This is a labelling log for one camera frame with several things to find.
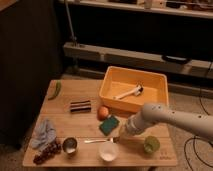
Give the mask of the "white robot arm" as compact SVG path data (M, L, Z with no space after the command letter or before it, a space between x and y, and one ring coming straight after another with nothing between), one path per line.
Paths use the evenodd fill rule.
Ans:
M166 123L213 142L213 116L172 110L160 103L145 103L119 130L122 138L144 133L158 123Z

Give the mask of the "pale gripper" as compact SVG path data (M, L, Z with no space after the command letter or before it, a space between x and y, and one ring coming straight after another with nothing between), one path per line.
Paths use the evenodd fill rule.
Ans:
M118 135L114 138L114 141L119 142L122 140L127 140L129 138L130 138L130 134L127 132L126 126L124 124L122 124L118 131Z

